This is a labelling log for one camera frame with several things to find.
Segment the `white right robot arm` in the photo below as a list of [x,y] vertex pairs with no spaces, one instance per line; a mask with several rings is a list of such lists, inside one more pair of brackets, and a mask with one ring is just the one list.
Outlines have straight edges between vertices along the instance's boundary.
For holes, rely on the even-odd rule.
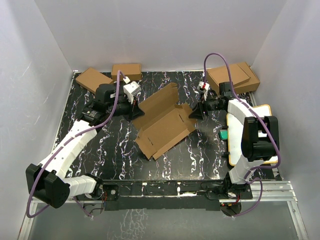
[[219,85],[219,95],[211,96],[208,83],[200,81],[199,101],[189,114],[190,119],[203,120],[213,111],[226,111],[240,122],[239,127],[227,125],[228,156],[236,158],[221,185],[211,188],[215,194],[233,199],[249,185],[254,171],[265,167],[265,162],[280,158],[278,119],[270,114],[258,114],[246,100],[237,96],[230,82]]

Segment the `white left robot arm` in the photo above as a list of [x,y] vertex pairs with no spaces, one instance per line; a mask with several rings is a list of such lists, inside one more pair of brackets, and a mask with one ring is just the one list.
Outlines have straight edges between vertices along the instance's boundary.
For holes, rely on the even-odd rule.
[[122,116],[130,122],[145,114],[137,99],[140,92],[141,87],[136,81],[119,86],[100,84],[94,99],[84,106],[60,144],[39,164],[27,167],[25,174],[30,197],[55,209],[67,199],[82,194],[93,200],[99,199],[104,189],[100,180],[89,175],[67,179],[67,171],[112,117]]

